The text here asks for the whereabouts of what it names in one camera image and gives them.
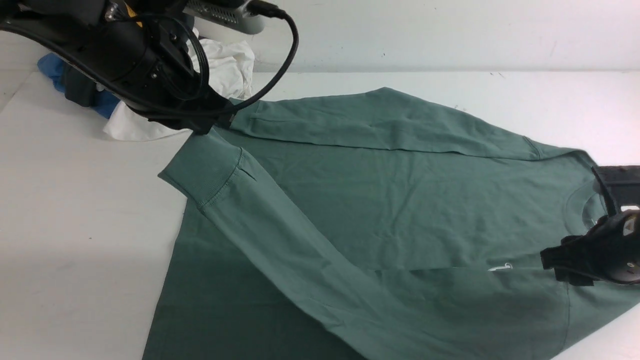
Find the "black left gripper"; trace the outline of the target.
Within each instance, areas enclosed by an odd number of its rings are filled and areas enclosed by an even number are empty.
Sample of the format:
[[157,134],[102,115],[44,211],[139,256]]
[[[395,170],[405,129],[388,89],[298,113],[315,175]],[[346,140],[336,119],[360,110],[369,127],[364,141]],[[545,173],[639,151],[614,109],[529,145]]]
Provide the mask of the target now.
[[209,84],[210,71],[185,16],[83,14],[77,68],[137,114],[174,130],[206,134],[236,110]]

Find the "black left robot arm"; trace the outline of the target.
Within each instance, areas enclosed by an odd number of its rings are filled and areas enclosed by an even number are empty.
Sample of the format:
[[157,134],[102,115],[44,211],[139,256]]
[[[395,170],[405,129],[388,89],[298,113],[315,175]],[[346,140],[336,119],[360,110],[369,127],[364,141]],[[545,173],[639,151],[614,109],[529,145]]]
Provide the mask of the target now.
[[188,54],[186,0],[3,0],[1,30],[30,39],[136,114],[208,134],[235,117]]

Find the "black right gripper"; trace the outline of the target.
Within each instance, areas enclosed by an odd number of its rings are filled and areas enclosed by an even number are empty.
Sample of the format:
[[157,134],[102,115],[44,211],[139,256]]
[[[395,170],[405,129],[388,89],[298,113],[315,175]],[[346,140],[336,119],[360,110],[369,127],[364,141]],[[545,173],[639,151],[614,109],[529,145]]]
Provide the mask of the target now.
[[639,211],[604,216],[586,234],[562,239],[559,246],[540,252],[542,268],[574,287],[592,287],[597,281],[638,285]]

